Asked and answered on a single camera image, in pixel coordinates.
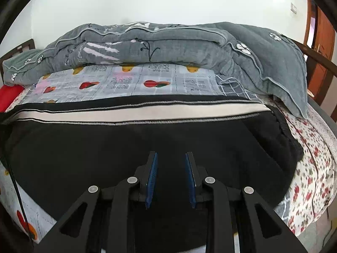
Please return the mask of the black pants with white stripe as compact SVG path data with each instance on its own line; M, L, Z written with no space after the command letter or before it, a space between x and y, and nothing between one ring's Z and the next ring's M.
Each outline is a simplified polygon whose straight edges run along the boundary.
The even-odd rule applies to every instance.
M290 187L301 144L276 108L241 97L142 95L26 103L1 114L1 158L21 188L60 219L92 185L130 177L151 151L158 179L135 215L140 252L205 245L206 212L189 203L185 155L224 185L250 186L276 207Z

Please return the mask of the floral bed sheet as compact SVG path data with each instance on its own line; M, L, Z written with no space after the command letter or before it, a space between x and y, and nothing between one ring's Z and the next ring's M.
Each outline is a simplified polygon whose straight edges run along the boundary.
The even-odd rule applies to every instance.
M241 97L214 94L196 96ZM257 101L245 97L241 98L249 101ZM73 102L75 101L63 102L56 97L50 96L44 101L28 101L20 105L26 103ZM299 235L309 224L316 221L322 213L324 213L336 195L335 128L334 126L328 126L318 111L313 107L309 108L309 118L305 120L293 116L283 105L277 104L269 98L263 98L259 102L278 109L284 115L293 137L303 148L303 157L296 166L290 187L283 199L274 207L276 213L289 226L290 230L295 235ZM1 202L17 225L24 230L26 234L30 235L34 242L40 242L58 219L53 219L39 207L15 180L11 166L3 162L2 158L1 162Z

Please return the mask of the fruit print plastic table cover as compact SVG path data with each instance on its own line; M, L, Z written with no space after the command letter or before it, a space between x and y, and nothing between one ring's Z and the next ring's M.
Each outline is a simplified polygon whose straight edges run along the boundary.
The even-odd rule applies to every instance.
M225 95L261 101L233 77L213 70L167 63L130 66L91 65L41 76L20 104L56 97L60 101L84 101L132 95ZM136 205L130 208L135 223Z

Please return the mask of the red pillow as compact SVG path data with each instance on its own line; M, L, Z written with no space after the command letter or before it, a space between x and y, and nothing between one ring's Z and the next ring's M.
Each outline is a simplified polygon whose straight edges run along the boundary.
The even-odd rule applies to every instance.
M0 88L0 112L4 113L6 109L13 103L15 98L23 92L23 87L20 85L7 86L3 85Z

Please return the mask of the grey quilted comforter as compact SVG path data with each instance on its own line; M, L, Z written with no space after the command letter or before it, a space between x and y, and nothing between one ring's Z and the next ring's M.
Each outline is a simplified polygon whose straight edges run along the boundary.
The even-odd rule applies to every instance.
M5 60L2 80L8 86L30 86L43 75L73 67L136 63L210 69L236 78L253 93L279 98L296 117L307 117L307 68L300 48L277 31L230 22L86 23L43 49Z

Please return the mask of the dark wooden headboard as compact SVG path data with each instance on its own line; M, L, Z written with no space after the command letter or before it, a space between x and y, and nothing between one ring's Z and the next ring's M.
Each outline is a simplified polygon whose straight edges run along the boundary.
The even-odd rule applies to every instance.
M29 39L25 41L24 43L19 44L17 47L13 48L9 52L7 52L5 55L1 57L1 63L17 54L20 54L24 51L35 49L35 42L33 39Z

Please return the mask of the white wall switch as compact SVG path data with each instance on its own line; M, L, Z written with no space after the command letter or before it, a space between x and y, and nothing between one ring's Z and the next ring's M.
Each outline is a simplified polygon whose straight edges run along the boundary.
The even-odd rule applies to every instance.
M291 11L294 13L294 14L297 14L297 7L291 3Z

